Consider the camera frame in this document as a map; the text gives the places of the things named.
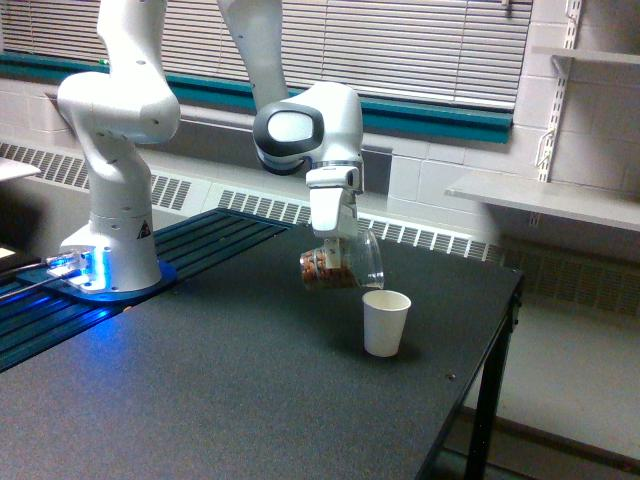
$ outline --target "teal trim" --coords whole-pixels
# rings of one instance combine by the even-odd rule
[[[39,55],[0,54],[0,75],[62,81],[78,72],[108,73],[108,65],[90,64]],[[193,75],[167,74],[178,99],[255,111],[248,83]],[[299,93],[291,89],[290,93]],[[445,107],[362,97],[365,127],[385,133],[435,135],[507,143],[513,123],[510,113]]]

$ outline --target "white shelf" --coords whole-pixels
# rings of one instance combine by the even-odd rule
[[[472,172],[447,195],[491,205],[640,232],[640,199],[602,190],[543,183],[513,175]]]
[[[26,163],[0,158],[0,182],[14,178],[29,177],[40,173],[40,169]]]
[[[570,48],[533,47],[533,53],[542,53],[561,58],[574,58],[585,62],[618,63],[640,65],[640,55],[627,53],[598,52],[595,50],[574,50]]]

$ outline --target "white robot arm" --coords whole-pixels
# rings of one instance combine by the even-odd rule
[[[142,290],[161,279],[151,174],[135,143],[169,140],[180,121],[160,56],[166,4],[102,1],[98,34],[111,72],[72,75],[58,91],[60,111],[87,159],[89,223],[62,243],[64,251],[91,252],[84,275],[70,280],[85,293]]]
[[[288,98],[281,0],[218,0],[218,5],[251,80],[258,109],[253,137],[264,168],[289,175],[309,160],[316,236],[328,241],[355,237],[355,196],[364,190],[358,94],[339,83],[318,82]]]

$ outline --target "black cable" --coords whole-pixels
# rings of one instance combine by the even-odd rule
[[[28,272],[29,270],[34,270],[36,268],[43,268],[43,267],[46,267],[46,266],[47,266],[46,262],[38,262],[38,263],[32,263],[30,265],[24,265],[22,267],[16,267],[16,268],[12,268],[10,270],[6,270],[6,271],[0,273],[0,282],[3,281],[3,280],[6,280],[9,277],[14,277],[18,273]]]
[[[21,288],[19,290],[13,290],[13,291],[11,291],[9,293],[5,293],[4,295],[0,296],[0,302],[4,302],[5,300],[13,298],[16,295],[20,295],[21,293],[25,293],[25,292],[28,292],[30,290],[34,290],[34,289],[36,289],[38,287],[42,287],[43,285],[47,285],[49,283],[53,283],[56,280],[63,280],[65,278],[75,277],[79,273],[80,273],[79,270],[72,270],[72,271],[70,271],[69,273],[67,273],[65,275],[61,275],[59,277],[47,278],[46,280],[42,280],[41,282],[34,283],[33,285],[29,285],[28,287],[24,287],[24,288]]]

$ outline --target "window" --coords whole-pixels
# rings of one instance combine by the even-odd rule
[[[533,0],[284,0],[290,86],[512,110]],[[99,0],[5,0],[5,49],[97,62]],[[167,72],[247,80],[215,0],[169,0]]]

